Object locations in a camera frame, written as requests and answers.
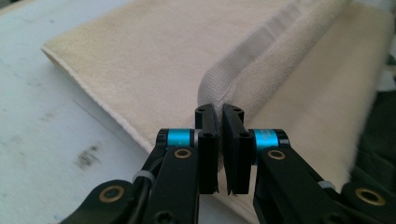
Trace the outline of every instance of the blue tape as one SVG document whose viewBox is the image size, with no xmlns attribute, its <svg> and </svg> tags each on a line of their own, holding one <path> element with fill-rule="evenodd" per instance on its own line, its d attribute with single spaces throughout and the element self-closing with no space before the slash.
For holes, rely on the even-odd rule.
<svg viewBox="0 0 396 224">
<path fill-rule="evenodd" d="M 260 152 L 268 147 L 279 147 L 276 132 L 272 129 L 254 129 L 253 130 L 256 138 L 256 160 L 254 164 L 259 163 Z"/>
<path fill-rule="evenodd" d="M 189 147 L 190 129 L 169 129 L 168 147 Z"/>
</svg>

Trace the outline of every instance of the white table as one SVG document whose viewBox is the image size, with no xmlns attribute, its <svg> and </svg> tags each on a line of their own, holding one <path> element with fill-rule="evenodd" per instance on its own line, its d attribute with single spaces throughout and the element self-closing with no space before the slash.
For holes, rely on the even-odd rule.
<svg viewBox="0 0 396 224">
<path fill-rule="evenodd" d="M 146 160 L 147 152 L 40 50 L 126 2 L 25 0 L 0 10 L 1 223 L 57 223 L 94 187 L 131 180 Z M 245 223 L 210 196 L 201 196 L 200 222 Z"/>
</svg>

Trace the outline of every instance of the brass ring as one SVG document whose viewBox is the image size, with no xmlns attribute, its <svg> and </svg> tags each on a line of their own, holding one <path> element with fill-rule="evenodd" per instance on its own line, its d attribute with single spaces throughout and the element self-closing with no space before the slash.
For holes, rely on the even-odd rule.
<svg viewBox="0 0 396 224">
<path fill-rule="evenodd" d="M 271 157 L 272 159 L 280 160 L 280 161 L 286 158 L 285 153 L 279 150 L 269 150 L 268 156 Z"/>
<path fill-rule="evenodd" d="M 174 155 L 179 159 L 186 159 L 191 156 L 191 151 L 186 148 L 181 148 L 175 151 Z"/>
<path fill-rule="evenodd" d="M 355 189 L 355 194 L 362 201 L 375 206 L 383 206 L 387 201 L 379 193 L 366 188 Z"/>
<path fill-rule="evenodd" d="M 111 195 L 111 196 L 106 195 L 111 190 L 115 190 L 116 194 Z M 115 201 L 117 201 L 118 199 L 120 199 L 122 197 L 122 195 L 124 194 L 124 191 L 125 191 L 124 188 L 121 186 L 110 186 L 110 187 L 102 190 L 102 192 L 100 192 L 99 200 L 102 203 L 114 203 Z"/>
</svg>

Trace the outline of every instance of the towel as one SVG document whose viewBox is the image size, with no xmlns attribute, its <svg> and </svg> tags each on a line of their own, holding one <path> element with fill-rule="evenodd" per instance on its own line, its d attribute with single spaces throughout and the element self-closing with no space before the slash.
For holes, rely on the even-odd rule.
<svg viewBox="0 0 396 224">
<path fill-rule="evenodd" d="M 351 3 L 247 126 L 283 129 L 291 146 L 340 191 L 350 178 L 392 36 L 390 13 Z M 254 167 L 249 195 L 215 195 L 249 223 L 258 222 L 252 206 L 256 174 Z M 221 172 L 220 192 L 225 183 Z"/>
<path fill-rule="evenodd" d="M 223 80 L 252 76 L 243 89 L 228 91 L 242 96 L 251 94 L 251 80 L 259 77 L 252 83 L 255 97 L 244 108 L 254 114 L 346 4 L 136 0 L 50 40 L 43 51 L 151 151 L 161 128 L 192 125 L 197 99 L 204 99 L 199 104 L 222 103 L 211 86 L 216 78 L 213 84 L 223 91 L 228 85 Z M 227 63 L 239 61 L 230 74 L 213 76 Z M 258 76 L 262 69 L 270 69 L 268 77 Z M 265 88 L 258 90 L 259 83 Z M 263 93 L 265 97 L 256 97 Z"/>
</svg>

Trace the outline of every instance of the beige towel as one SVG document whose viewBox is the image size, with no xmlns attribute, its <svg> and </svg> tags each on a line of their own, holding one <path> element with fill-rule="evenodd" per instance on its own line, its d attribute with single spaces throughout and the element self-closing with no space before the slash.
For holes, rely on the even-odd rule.
<svg viewBox="0 0 396 224">
<path fill-rule="evenodd" d="M 161 128 L 192 125 L 201 80 L 205 76 L 201 90 L 205 83 L 212 84 L 210 71 L 227 61 L 227 55 L 232 55 L 231 62 L 244 62 L 238 67 L 242 76 L 233 70 L 214 84 L 223 91 L 227 83 L 222 80 L 228 76 L 256 78 L 261 69 L 269 69 L 269 77 L 261 76 L 257 82 L 264 85 L 259 89 L 268 92 L 255 85 L 255 97 L 248 104 L 252 111 L 255 102 L 262 105 L 346 2 L 136 0 L 56 37 L 43 50 L 151 151 Z M 241 46 L 245 49 L 235 53 Z M 249 48 L 253 53 L 241 53 Z M 264 67 L 256 63 L 264 61 L 271 63 Z M 209 97 L 214 98 L 206 96 L 206 103 L 217 97 L 217 89 L 209 89 Z M 250 87 L 244 85 L 242 94 L 250 94 L 245 89 Z"/>
<path fill-rule="evenodd" d="M 341 190 L 354 164 L 392 36 L 392 15 L 350 4 L 247 126 L 285 130 L 292 147 Z M 252 207 L 255 176 L 253 169 L 247 196 L 216 194 L 249 223 L 257 222 Z M 225 183 L 221 174 L 220 192 L 226 191 Z"/>
</svg>

